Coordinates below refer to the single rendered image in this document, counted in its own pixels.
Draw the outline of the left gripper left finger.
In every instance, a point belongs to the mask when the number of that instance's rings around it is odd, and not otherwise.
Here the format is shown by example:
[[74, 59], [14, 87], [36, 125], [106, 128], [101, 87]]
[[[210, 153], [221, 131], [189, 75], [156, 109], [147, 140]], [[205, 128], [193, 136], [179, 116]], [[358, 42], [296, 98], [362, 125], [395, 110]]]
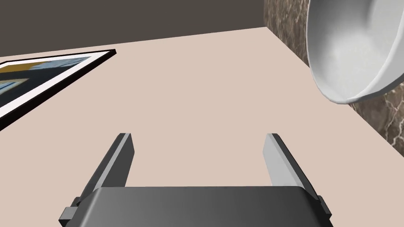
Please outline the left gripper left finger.
[[80, 200], [101, 187], [124, 187], [134, 157], [130, 133], [120, 133], [85, 186]]

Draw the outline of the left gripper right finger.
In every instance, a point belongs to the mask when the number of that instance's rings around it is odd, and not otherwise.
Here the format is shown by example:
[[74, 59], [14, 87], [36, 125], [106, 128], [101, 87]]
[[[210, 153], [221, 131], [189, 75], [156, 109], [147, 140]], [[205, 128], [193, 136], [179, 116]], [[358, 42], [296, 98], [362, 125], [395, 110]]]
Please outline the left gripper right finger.
[[278, 134], [266, 135], [263, 156], [272, 186], [302, 187], [314, 199], [319, 200], [312, 184]]

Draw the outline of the black framed picture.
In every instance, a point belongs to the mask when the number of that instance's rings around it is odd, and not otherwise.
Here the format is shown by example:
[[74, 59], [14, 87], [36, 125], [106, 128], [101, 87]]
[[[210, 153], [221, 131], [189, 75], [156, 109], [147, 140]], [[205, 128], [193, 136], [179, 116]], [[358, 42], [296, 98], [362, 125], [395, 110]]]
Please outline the black framed picture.
[[115, 49], [0, 63], [0, 131], [116, 54]]

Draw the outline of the white bowl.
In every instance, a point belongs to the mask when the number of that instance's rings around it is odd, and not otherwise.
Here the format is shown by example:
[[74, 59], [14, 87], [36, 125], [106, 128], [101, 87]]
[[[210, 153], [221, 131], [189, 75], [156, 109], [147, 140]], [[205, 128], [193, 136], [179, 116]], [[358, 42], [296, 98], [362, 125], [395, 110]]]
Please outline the white bowl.
[[309, 0], [306, 42], [331, 102], [383, 95], [404, 82], [404, 0]]

